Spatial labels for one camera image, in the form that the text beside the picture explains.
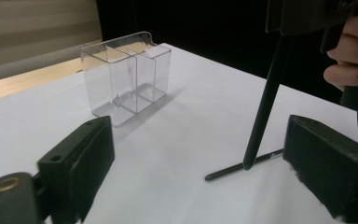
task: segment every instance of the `human hand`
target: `human hand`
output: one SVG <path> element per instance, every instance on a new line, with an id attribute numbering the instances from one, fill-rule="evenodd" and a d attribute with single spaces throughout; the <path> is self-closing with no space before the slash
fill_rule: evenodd
<path id="1" fill-rule="evenodd" d="M 345 86 L 358 86 L 358 17 L 348 19 L 337 47 L 327 55 L 337 64 L 324 70 L 324 79 L 342 91 Z"/>

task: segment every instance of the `thin black rod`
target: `thin black rod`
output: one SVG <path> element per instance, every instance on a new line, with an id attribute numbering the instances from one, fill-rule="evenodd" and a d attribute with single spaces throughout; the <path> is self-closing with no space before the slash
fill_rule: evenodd
<path id="1" fill-rule="evenodd" d="M 259 157 L 257 157 L 255 159 L 255 164 L 258 164 L 258 163 L 260 163 L 262 161 L 267 161 L 269 159 L 275 158 L 275 157 L 277 157 L 279 155 L 282 155 L 282 154 L 283 154 L 283 149 L 279 149 L 279 150 L 276 150 L 274 152 L 270 152 L 268 154 L 259 156 Z M 240 164 L 230 166 L 230 167 L 228 167 L 226 169 L 223 169 L 221 171 L 214 172 L 214 173 L 212 173 L 210 175 L 206 175 L 205 180 L 206 181 L 211 181 L 211 180 L 214 180 L 214 179 L 216 179 L 218 177 L 228 175 L 228 174 L 234 173 L 234 172 L 239 171 L 239 170 L 243 170 L 242 162 Z"/>
<path id="2" fill-rule="evenodd" d="M 260 106 L 257 110 L 248 147 L 246 148 L 246 153 L 243 158 L 243 169 L 245 170 L 250 170 L 255 164 L 255 158 L 269 121 L 269 114 L 274 105 L 275 97 L 281 84 L 281 77 L 284 74 L 284 68 L 289 59 L 294 40 L 292 36 L 281 36 L 279 40 L 278 47 L 269 68 L 266 86 L 263 91 Z"/>

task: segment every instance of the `clear plastic organizer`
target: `clear plastic organizer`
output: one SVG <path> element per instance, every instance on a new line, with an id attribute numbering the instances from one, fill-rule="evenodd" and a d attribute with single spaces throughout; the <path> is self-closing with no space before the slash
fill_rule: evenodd
<path id="1" fill-rule="evenodd" d="M 167 94 L 171 50 L 141 32 L 80 49 L 91 112 L 118 127 Z"/>

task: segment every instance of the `acrylic container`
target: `acrylic container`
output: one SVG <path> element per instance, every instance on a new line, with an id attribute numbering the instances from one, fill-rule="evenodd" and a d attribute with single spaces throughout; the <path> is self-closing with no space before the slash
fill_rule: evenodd
<path id="1" fill-rule="evenodd" d="M 148 32 L 80 49 L 91 113 L 118 127 L 167 94 L 171 50 Z"/>

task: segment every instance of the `white tabletop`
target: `white tabletop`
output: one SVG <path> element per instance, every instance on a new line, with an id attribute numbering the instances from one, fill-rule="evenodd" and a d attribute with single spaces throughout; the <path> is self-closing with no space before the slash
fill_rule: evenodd
<path id="1" fill-rule="evenodd" d="M 86 223 L 337 223 L 282 157 L 204 180 L 242 161 L 265 79 L 164 46 L 168 95 L 114 128 L 116 160 Z M 354 111 L 280 86 L 259 155 L 283 147 L 290 114 L 358 140 Z M 1 98 L 0 176 L 34 175 L 38 159 L 93 118 L 82 73 Z"/>

